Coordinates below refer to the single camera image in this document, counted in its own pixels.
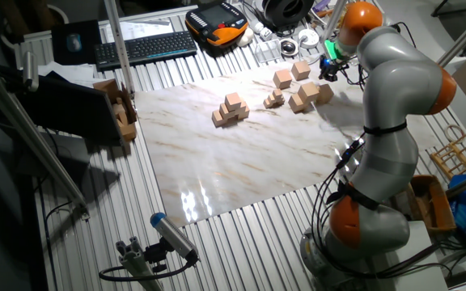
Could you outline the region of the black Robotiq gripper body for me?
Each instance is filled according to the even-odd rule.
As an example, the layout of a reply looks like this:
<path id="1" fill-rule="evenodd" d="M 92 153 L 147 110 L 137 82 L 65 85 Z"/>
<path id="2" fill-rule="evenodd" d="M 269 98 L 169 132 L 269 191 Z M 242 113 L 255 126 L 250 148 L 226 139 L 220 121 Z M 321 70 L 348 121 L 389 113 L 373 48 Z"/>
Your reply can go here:
<path id="1" fill-rule="evenodd" d="M 348 68 L 346 62 L 338 62 L 326 56 L 320 57 L 320 77 L 336 77 L 337 72 Z"/>

